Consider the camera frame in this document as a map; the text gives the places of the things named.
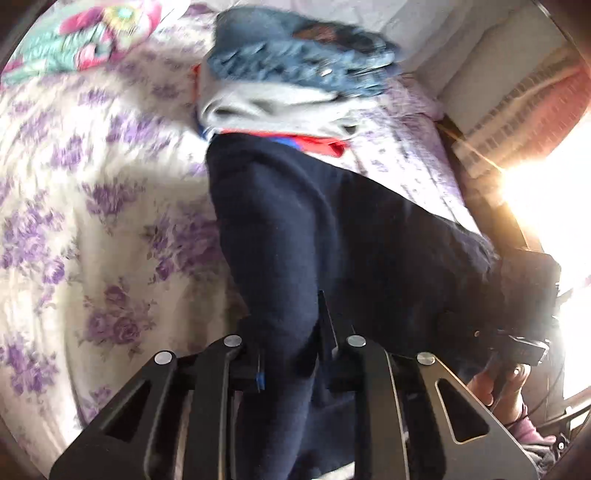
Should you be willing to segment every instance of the black cable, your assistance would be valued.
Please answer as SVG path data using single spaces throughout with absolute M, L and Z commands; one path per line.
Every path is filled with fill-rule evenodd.
M 556 385 L 558 385 L 558 381 L 560 380 L 560 377 L 564 373 L 564 365 L 565 365 L 565 363 L 566 363 L 566 354 L 564 354 L 564 358 L 562 360 L 562 366 L 560 367 L 560 371 L 558 372 L 558 375 L 556 375 L 556 380 L 554 380 L 554 383 L 552 383 L 552 385 L 548 389 L 546 395 L 544 395 L 544 398 L 542 398 L 542 400 L 540 401 L 540 403 L 538 403 L 532 410 L 528 411 L 527 415 L 520 416 L 517 420 L 514 420 L 514 421 L 512 421 L 512 422 L 510 422 L 510 423 L 508 423 L 506 425 L 503 425 L 506 429 L 512 427 L 518 421 L 521 421 L 523 419 L 526 419 L 530 415 L 533 415 L 536 411 L 538 411 L 540 409 L 540 407 L 546 402 L 546 400 L 548 400 L 548 397 L 554 391 L 554 389 L 556 388 Z

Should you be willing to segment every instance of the silver screw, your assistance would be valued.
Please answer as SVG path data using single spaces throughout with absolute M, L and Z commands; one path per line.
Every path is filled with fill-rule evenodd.
M 417 361 L 421 365 L 429 366 L 435 363 L 435 356 L 429 352 L 421 352 L 417 355 Z
M 350 337 L 347 337 L 347 343 L 350 346 L 362 347 L 365 346 L 367 342 L 365 341 L 365 338 L 363 338 L 361 335 L 351 335 Z
M 169 364 L 173 360 L 173 354 L 170 352 L 162 351 L 158 352 L 154 357 L 154 361 L 159 365 Z
M 242 338 L 238 335 L 228 335 L 223 340 L 223 344 L 230 347 L 237 347 L 242 345 Z

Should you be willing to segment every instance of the blue denim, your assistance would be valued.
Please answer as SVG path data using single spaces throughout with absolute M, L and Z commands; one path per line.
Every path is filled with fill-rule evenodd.
M 339 43 L 295 38 L 314 25 L 328 25 Z M 208 64 L 220 78 L 286 82 L 370 97 L 384 92 L 398 73 L 399 49 L 380 35 L 354 25 L 318 22 L 261 7 L 231 8 L 218 15 Z

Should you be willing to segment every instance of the white bed sheet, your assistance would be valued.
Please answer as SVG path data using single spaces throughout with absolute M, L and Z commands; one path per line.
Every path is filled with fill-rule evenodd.
M 118 64 L 0 92 L 0 414 L 43 474 L 160 349 L 201 350 L 243 314 L 190 119 L 200 6 Z M 438 104 L 392 80 L 331 163 L 478 231 Z

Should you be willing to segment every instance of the patterned curtain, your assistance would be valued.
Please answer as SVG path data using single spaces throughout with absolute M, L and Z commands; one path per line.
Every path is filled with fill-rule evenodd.
M 466 186 L 493 207 L 503 204 L 502 172 L 543 160 L 564 140 L 591 102 L 591 78 L 570 44 L 546 57 L 480 123 L 456 141 Z

